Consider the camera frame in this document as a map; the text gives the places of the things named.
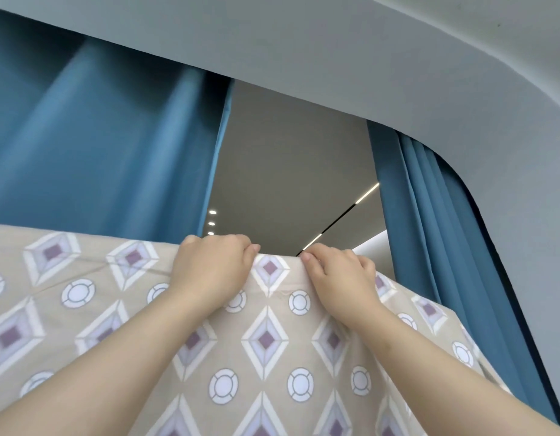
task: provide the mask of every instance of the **forearm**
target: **forearm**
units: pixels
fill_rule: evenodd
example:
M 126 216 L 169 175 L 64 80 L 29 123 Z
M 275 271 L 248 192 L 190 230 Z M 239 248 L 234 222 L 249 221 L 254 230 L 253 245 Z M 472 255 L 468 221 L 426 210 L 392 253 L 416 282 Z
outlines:
M 400 321 L 381 304 L 358 332 L 431 436 L 560 435 L 560 428 Z
M 201 320 L 168 290 L 100 344 L 0 413 L 0 436 L 121 435 Z

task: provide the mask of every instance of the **ceiling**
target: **ceiling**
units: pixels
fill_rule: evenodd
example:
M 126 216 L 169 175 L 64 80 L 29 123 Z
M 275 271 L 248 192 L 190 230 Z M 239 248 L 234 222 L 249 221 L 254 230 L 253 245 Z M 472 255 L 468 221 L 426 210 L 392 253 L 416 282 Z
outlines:
M 560 0 L 0 8 L 378 121 L 435 150 L 480 208 L 560 401 Z
M 364 119 L 237 81 L 205 232 L 293 256 L 376 182 Z M 384 229 L 377 190 L 319 241 L 353 248 Z

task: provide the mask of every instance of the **curtain fold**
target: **curtain fold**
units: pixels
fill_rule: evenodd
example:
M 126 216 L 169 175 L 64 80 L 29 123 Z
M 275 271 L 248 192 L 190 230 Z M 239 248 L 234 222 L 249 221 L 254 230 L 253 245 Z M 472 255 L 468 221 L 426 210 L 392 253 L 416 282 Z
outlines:
M 560 424 L 463 183 L 420 142 L 368 127 L 399 283 L 454 310 L 512 393 Z
M 201 235 L 229 78 L 0 12 L 0 223 Z

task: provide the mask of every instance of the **person's left hand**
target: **person's left hand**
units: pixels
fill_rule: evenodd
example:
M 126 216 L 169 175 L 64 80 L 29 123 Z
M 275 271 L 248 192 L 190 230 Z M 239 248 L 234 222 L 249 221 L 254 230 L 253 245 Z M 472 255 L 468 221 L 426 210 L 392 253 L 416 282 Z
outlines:
M 206 318 L 244 286 L 259 250 L 246 235 L 188 235 L 175 256 L 169 291 Z

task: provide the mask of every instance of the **linear ceiling light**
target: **linear ceiling light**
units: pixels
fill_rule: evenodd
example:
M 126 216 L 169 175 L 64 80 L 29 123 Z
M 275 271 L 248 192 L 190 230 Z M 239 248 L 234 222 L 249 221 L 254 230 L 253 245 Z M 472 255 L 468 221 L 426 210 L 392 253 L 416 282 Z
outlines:
M 318 238 L 321 236 L 322 234 L 318 234 L 316 237 L 314 237 L 314 240 L 311 241 L 309 244 L 307 244 L 302 250 L 306 249 L 307 247 L 309 247 L 310 245 L 312 245 L 316 240 L 318 240 Z
M 371 194 L 374 190 L 376 190 L 377 187 L 378 187 L 378 182 L 377 182 L 377 184 L 376 184 L 375 186 L 373 186 L 373 188 L 371 188 L 371 189 L 368 190 L 366 193 L 364 193 L 363 197 L 361 197 L 360 199 L 358 199 L 358 200 L 355 202 L 355 205 L 356 205 L 357 203 L 360 203 L 362 199 L 364 199 L 364 198 L 367 197 L 369 194 Z

